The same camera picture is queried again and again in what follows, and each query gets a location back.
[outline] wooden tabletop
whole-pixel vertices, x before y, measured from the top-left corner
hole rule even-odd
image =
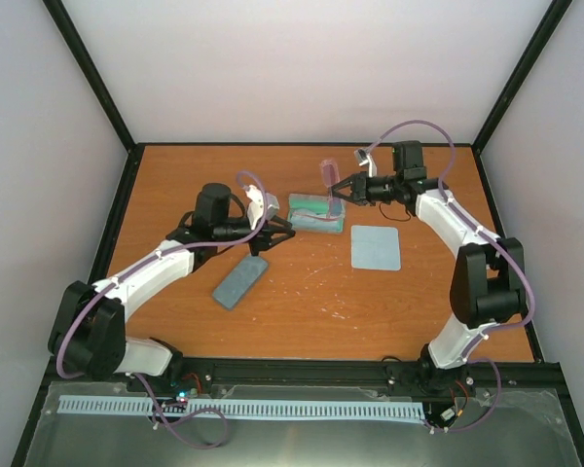
[[[245,200],[235,177],[258,174],[287,215],[291,193],[325,192],[319,164],[335,159],[342,177],[359,171],[350,147],[324,146],[148,146],[136,177],[110,272],[134,263],[158,246],[194,208],[201,187],[221,182]],[[379,174],[392,169],[389,148],[374,152]],[[449,150],[425,148],[429,176],[446,165]],[[476,166],[458,149],[447,183],[458,201],[492,227]],[[402,217],[403,208],[385,213]],[[350,226],[395,227],[402,269],[353,269]],[[315,359],[416,359],[451,314],[449,290],[455,260],[439,237],[418,219],[386,220],[378,207],[347,205],[341,234],[297,232],[263,253],[270,266],[232,311],[212,291],[248,253],[241,245],[210,260],[152,298],[128,322],[128,335],[167,341],[188,356]],[[522,329],[495,333],[477,355],[499,361],[531,361]]]

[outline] white wall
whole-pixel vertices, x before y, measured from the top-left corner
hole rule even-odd
[[[0,467],[86,279],[125,151],[41,1],[0,2]]]
[[[545,357],[584,428],[584,0],[573,2],[483,154],[502,221],[526,249]]]
[[[65,1],[137,141],[465,143],[549,3]]]

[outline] robotic arm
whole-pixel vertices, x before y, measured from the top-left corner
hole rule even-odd
[[[248,241],[251,254],[256,256],[294,236],[291,224],[276,216],[279,208],[276,197],[267,194],[263,199],[262,192],[254,186],[249,186],[246,194],[251,201],[245,210],[226,185],[205,185],[197,196],[195,211],[186,213],[177,229],[149,255],[92,285],[77,281],[67,287],[48,342],[50,352],[60,354],[63,341],[80,313],[93,305],[64,348],[62,361],[70,370],[98,380],[108,379],[114,373],[142,373],[177,380],[181,352],[155,339],[126,337],[126,323],[164,287],[195,272],[217,255],[216,246],[200,245],[242,242],[259,228]],[[240,206],[241,217],[229,216],[232,199]],[[260,226],[262,217],[265,220]]]
[[[357,150],[355,156],[360,165],[376,167],[364,150]],[[377,177],[376,171],[352,174],[330,191],[334,197],[358,205],[399,202],[446,243],[456,258],[450,291],[453,314],[439,336],[424,347],[421,360],[431,374],[458,368],[478,343],[488,338],[490,328],[526,309],[522,282],[484,237],[503,247],[522,270],[523,247],[515,238],[500,238],[485,229],[456,202],[446,185],[441,193],[439,181],[426,176],[418,141],[393,145],[393,168],[395,174],[384,177]],[[456,210],[469,222],[456,215]],[[491,277],[489,270],[496,275]]]

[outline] black metal frame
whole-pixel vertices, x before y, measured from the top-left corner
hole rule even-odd
[[[108,221],[104,228],[103,236],[95,256],[89,281],[93,282],[106,276],[110,261],[115,249],[117,238],[124,220],[126,209],[131,195],[132,187],[138,173],[143,152],[148,145],[280,145],[280,146],[362,146],[367,143],[139,143],[136,144],[131,137],[128,128],[113,102],[113,99],[103,83],[91,56],[76,30],[72,20],[61,0],[44,0],[55,24],[63,36],[67,46],[81,67],[91,89],[95,93],[100,105],[106,113],[108,120],[128,151],[128,158],[124,167]],[[529,41],[526,50],[517,63],[508,82],[504,86],[494,107],[487,116],[475,141],[458,146],[471,147],[474,160],[478,168],[479,176],[485,191],[487,203],[492,214],[495,230],[504,235],[499,214],[493,201],[493,194],[489,180],[482,164],[482,153],[491,139],[493,132],[499,125],[502,117],[508,110],[510,103],[525,81],[531,68],[540,56],[545,45],[551,38],[556,26],[571,4],[571,0],[552,0],[543,19],[536,28]],[[425,144],[430,147],[443,147],[445,144]],[[502,380],[507,384],[517,384],[518,387],[549,388],[558,393],[561,405],[565,412],[566,422],[571,432],[573,441],[578,451],[582,465],[584,465],[584,433],[571,401],[565,378],[559,364],[544,363],[543,354],[536,336],[536,332],[530,325],[526,328],[530,349],[535,363],[511,364],[498,363]],[[185,363],[202,375],[210,375],[211,384],[302,384],[315,386],[360,386],[371,387],[383,393],[389,393],[390,386],[387,383],[389,372],[398,371],[402,366],[414,365],[412,362],[342,362],[342,361],[294,361],[294,360],[262,360],[262,359],[185,359]],[[489,367],[474,365],[470,374],[481,386],[494,386],[494,374]],[[12,466],[21,466],[24,463],[28,448],[32,441],[32,435],[39,419],[40,411],[48,393],[51,382],[58,380],[55,373],[54,358],[51,359],[44,374],[37,398],[32,407],[30,417],[24,428],[18,450]],[[422,394],[410,394],[421,402],[430,402],[431,396]]]

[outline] light blue square cloth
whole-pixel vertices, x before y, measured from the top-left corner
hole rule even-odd
[[[400,270],[398,229],[352,226],[350,261],[357,269]]]

